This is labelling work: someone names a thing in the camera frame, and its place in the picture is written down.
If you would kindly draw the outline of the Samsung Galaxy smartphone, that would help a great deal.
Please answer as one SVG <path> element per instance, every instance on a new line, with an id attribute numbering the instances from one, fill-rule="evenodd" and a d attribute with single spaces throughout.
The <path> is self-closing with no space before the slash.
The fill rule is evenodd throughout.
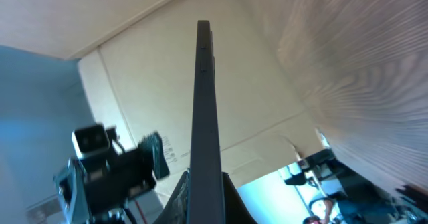
<path id="1" fill-rule="evenodd" d="M 225 222 L 210 22 L 197 22 L 187 223 Z"/>

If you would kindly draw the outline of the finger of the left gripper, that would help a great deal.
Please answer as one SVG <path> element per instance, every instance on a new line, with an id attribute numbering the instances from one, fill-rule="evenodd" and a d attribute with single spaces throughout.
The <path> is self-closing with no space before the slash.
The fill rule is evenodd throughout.
<path id="1" fill-rule="evenodd" d="M 164 151 L 163 139 L 158 132 L 153 132 L 145 136 L 139 143 L 144 159 L 150 163 L 150 166 L 157 179 L 163 179 L 170 174 Z"/>

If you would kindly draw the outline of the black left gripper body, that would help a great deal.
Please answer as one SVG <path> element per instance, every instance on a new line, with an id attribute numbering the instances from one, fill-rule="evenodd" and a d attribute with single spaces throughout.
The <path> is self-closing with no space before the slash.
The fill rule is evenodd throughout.
<path id="1" fill-rule="evenodd" d="M 157 178 L 141 149 L 71 158 L 53 178 L 67 223 L 136 223 L 128 202 L 151 191 Z"/>

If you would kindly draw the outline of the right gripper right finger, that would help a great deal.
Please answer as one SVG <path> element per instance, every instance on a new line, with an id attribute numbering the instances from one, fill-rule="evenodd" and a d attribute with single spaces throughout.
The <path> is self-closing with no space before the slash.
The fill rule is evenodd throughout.
<path id="1" fill-rule="evenodd" d="M 226 224 L 257 224 L 247 210 L 229 174 L 222 172 L 222 175 Z"/>

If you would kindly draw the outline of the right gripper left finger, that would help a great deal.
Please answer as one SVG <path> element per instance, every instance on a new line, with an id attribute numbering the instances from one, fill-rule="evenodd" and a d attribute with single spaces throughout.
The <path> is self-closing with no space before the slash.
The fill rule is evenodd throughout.
<path id="1" fill-rule="evenodd" d="M 154 224 L 186 224 L 189 198 L 189 171 L 185 171 Z"/>

